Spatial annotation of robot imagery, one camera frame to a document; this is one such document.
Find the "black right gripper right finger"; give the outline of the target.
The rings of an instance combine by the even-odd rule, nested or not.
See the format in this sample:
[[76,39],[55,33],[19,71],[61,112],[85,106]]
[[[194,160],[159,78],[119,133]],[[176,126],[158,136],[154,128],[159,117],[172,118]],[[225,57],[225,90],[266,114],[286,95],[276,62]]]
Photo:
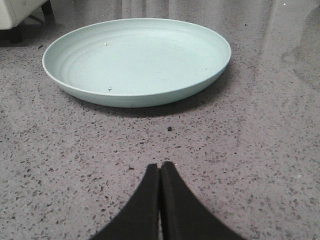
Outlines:
[[175,165],[161,166],[160,216],[164,240],[242,240],[196,198]]

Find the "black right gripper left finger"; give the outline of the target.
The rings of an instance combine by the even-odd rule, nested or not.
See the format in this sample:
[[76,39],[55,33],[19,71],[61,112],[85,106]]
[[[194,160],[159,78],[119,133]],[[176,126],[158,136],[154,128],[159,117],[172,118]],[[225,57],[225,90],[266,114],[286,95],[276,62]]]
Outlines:
[[93,240],[157,240],[160,170],[149,164],[129,201]]

